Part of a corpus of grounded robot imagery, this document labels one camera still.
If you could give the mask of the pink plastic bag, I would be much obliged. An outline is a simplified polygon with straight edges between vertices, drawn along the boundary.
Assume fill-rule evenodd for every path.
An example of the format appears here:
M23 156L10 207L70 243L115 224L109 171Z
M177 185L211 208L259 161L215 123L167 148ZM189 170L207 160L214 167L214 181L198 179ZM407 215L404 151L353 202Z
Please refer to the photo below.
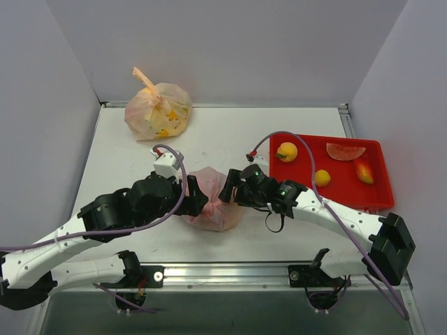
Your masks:
M182 216L182 219L201 230L223 232L235 228L242 219L243 208L233 200L225 203L219 199L227 176L212 167L204 167L189 175L196 177L199 189L208 197L208 202L198 216Z

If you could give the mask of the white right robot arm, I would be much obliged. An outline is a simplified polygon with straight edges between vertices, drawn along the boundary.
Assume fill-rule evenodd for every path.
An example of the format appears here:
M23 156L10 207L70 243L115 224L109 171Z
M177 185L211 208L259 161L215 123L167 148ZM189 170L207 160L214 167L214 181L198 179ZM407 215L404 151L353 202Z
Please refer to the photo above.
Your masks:
M317 285L342 276L371 275L398 286L416 249L401 216L380 216L346 207L295 181L268 177L257 164L242 171L231 169L219 199L314 223L350 240L353 250L336 253L326 248L317 253L316 264L309 269Z

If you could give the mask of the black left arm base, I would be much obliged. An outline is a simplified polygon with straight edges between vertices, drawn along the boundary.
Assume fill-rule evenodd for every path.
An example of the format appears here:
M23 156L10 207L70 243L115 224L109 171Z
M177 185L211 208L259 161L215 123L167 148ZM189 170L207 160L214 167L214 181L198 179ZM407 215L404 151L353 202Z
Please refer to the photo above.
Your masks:
M164 267L161 265L143 266L133 251L120 251L115 254L118 265L123 266L119 280L116 283L100 281L93 286L114 298L119 313L127 315L134 313L162 312L162 308L144 307L147 288L162 288Z

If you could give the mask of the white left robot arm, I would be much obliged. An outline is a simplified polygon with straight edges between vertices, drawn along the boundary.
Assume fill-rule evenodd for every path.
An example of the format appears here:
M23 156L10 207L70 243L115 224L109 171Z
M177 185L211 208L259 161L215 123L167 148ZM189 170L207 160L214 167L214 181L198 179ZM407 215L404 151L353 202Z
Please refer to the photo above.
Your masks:
M106 283L132 288L144 280L138 256L120 251L109 258L71 263L74 256L168 214L198 216L208 202L195 176L185 182L151 173L131 188L98 196L30 249L1 252L1 305L21 311L69 288Z

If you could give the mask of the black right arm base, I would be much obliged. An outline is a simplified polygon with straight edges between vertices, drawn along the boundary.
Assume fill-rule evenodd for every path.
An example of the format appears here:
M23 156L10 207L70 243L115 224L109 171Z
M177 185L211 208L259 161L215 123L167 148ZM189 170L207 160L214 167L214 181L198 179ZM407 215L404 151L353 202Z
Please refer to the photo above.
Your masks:
M302 288L307 301L316 313L329 314L351 285L351 277L329 277L322 269L323 257L328 248L321 249L311 262L288 266L291 288Z

